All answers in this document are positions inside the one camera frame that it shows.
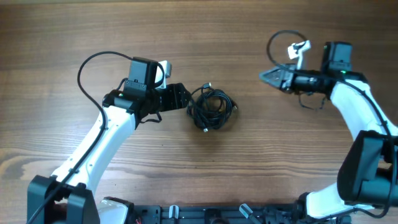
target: wooden surface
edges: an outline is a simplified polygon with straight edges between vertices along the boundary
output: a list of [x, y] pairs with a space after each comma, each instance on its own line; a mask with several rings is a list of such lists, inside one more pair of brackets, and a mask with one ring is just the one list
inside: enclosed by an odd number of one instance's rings
[[[98, 115], [76, 73], [93, 53], [114, 50], [169, 60], [170, 83], [188, 90], [211, 82], [239, 105], [228, 125], [203, 133], [184, 110], [140, 125], [120, 148], [98, 187], [136, 204], [220, 205], [292, 202], [336, 180], [352, 138], [339, 112], [301, 108], [258, 79], [272, 68], [268, 38], [296, 29], [311, 41], [318, 69], [323, 43], [354, 45], [352, 63], [398, 123], [398, 7], [394, 1], [183, 1], [0, 6], [0, 223], [23, 223], [26, 192], [76, 148]], [[273, 53], [287, 62], [281, 37]], [[103, 56], [83, 71], [100, 101], [127, 76], [129, 62]], [[313, 106], [321, 96], [304, 98]], [[355, 223], [396, 223], [362, 214]]]

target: cable bundle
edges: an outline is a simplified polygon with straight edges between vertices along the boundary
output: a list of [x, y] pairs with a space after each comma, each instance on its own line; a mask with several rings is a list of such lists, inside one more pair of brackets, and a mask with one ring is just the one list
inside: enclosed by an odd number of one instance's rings
[[[201, 95], [195, 101], [192, 96], [199, 90]], [[220, 101], [218, 107], [211, 106], [213, 100]], [[224, 126], [236, 109], [236, 103], [223, 90], [213, 89], [211, 83], [206, 83], [192, 92], [187, 114], [196, 127], [207, 132], [209, 129], [220, 129]]]

